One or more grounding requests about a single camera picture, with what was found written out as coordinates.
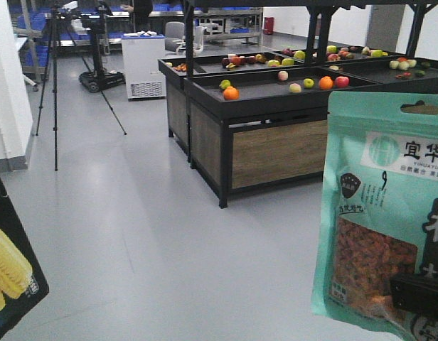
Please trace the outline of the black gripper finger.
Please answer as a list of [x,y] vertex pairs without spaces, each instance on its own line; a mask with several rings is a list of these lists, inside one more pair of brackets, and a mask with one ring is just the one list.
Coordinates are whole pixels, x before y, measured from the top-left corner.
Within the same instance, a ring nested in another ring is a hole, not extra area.
[[396,274],[390,278],[395,308],[423,316],[438,316],[438,278]]

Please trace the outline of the black wheeled robot base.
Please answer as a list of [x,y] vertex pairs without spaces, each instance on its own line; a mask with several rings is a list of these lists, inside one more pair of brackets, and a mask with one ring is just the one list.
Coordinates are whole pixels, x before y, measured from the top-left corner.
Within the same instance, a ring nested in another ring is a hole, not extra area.
[[101,92],[125,83],[122,72],[108,72],[103,67],[100,54],[100,35],[106,33],[106,16],[112,16],[112,10],[106,1],[98,1],[97,3],[96,12],[80,15],[82,27],[86,28],[90,35],[93,69],[83,72],[79,76],[79,81],[91,93]]

